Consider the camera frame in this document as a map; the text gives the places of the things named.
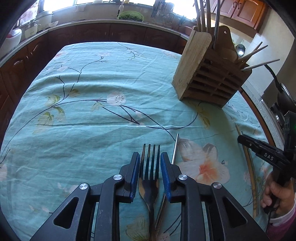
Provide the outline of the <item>person's right hand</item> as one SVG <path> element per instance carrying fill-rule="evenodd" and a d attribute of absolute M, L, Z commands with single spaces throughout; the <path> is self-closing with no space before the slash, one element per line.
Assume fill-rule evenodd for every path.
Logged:
<path fill-rule="evenodd" d="M 281 186 L 275 182 L 275 178 L 276 175 L 273 172 L 267 176 L 260 204 L 262 208 L 272 206 L 273 201 L 271 195 L 273 194 L 277 197 L 276 204 L 273 206 L 276 209 L 273 216 L 278 218 L 288 214 L 293 209 L 295 204 L 295 192 L 292 180 Z"/>

